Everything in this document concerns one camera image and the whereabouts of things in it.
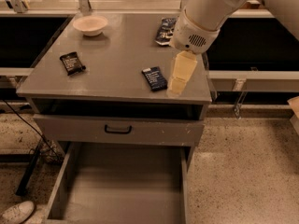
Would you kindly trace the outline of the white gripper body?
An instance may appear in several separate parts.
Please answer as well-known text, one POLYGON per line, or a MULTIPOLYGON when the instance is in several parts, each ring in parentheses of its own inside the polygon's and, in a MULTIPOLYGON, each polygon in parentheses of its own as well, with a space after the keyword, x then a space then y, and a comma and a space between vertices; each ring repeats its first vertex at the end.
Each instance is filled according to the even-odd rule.
POLYGON ((194 54, 205 53, 219 34, 219 30, 208 31, 197 26, 187 17, 183 10, 176 22, 170 46, 179 50, 191 51, 194 54))

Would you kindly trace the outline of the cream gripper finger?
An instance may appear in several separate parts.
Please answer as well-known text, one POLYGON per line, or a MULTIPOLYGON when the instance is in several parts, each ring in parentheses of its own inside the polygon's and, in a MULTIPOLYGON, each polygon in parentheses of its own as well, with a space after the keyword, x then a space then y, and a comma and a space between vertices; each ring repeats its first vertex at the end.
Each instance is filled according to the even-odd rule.
POLYGON ((171 75, 167 88, 169 95, 182 94, 196 66, 197 58, 192 52, 184 50, 176 55, 171 63, 171 75))

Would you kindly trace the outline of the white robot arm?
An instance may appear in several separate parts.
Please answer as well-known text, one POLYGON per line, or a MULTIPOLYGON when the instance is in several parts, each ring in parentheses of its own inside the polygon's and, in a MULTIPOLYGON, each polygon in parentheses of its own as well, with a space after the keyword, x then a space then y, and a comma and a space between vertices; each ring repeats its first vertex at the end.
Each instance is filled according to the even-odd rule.
MULTIPOLYGON (((249 0, 189 0, 181 10, 170 44, 179 50, 174 60, 169 89, 180 95, 204 54, 221 32, 221 27, 249 0)), ((293 37, 298 36, 299 0, 255 0, 293 37)))

